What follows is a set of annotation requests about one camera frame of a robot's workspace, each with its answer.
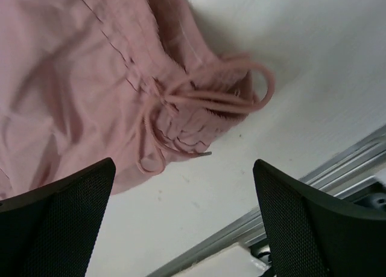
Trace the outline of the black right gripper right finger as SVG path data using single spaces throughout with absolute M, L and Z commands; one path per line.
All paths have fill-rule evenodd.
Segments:
M 258 159 L 253 177 L 276 276 L 385 276 L 385 199 L 338 199 Z

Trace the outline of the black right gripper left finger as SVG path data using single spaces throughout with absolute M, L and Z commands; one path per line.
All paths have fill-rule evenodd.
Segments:
M 1 276 L 84 276 L 115 172 L 105 158 L 1 201 Z

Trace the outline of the pink trousers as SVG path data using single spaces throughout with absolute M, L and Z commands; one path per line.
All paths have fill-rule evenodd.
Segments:
M 208 155 L 274 85 L 213 53 L 187 0 L 1 0 L 1 198 L 104 158 L 126 191 Z

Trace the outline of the aluminium table frame rail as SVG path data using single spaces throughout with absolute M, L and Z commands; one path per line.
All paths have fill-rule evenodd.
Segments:
M 259 205 L 153 272 L 175 276 L 239 244 L 264 276 L 385 275 L 385 129 L 303 178 L 253 167 Z

